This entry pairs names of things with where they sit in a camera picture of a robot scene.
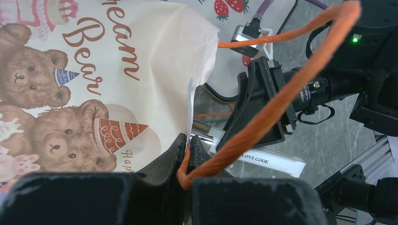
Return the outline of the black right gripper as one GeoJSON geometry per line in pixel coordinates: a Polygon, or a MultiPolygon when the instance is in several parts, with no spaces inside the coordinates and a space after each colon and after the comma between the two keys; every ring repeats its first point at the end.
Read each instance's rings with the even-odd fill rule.
{"type": "MultiPolygon", "coordinates": [[[[330,63],[300,90],[278,122],[255,144],[285,140],[302,115],[319,106],[358,94],[350,118],[391,136],[398,134],[398,3],[364,0],[362,16],[330,63]]],[[[297,73],[283,72],[276,60],[260,57],[237,77],[237,104],[224,127],[217,149],[242,130],[262,107],[297,73]]]]}

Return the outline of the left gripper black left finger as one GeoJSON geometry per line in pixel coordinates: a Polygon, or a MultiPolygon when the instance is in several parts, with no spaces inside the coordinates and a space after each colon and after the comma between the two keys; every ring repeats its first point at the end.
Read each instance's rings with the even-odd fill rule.
{"type": "Polygon", "coordinates": [[[176,180],[186,147],[169,149],[137,172],[33,172],[0,207],[3,225],[180,225],[183,190],[176,180]]]}

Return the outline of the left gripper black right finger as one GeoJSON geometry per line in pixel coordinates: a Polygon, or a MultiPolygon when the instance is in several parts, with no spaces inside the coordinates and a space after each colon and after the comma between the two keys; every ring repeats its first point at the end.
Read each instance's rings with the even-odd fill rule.
{"type": "Polygon", "coordinates": [[[298,179],[195,178],[193,225],[325,225],[318,193],[298,179]]]}

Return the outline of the metal tongs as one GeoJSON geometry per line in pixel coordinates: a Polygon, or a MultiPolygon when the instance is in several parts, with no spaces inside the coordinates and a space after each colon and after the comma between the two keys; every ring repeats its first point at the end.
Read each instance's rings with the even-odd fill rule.
{"type": "MultiPolygon", "coordinates": [[[[223,130],[216,127],[197,120],[193,121],[191,137],[197,135],[202,141],[205,151],[210,154],[216,153],[216,147],[224,133],[223,130]]],[[[283,172],[294,178],[299,178],[306,166],[306,162],[298,157],[289,156],[267,147],[248,150],[238,160],[283,172]]]]}

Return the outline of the white paper bag orange handles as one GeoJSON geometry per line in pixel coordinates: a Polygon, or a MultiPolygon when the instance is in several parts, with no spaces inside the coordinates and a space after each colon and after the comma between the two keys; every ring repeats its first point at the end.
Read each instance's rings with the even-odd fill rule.
{"type": "Polygon", "coordinates": [[[190,133],[217,50],[249,45],[218,33],[161,0],[1,1],[1,192],[31,171],[148,165],[190,133]]]}

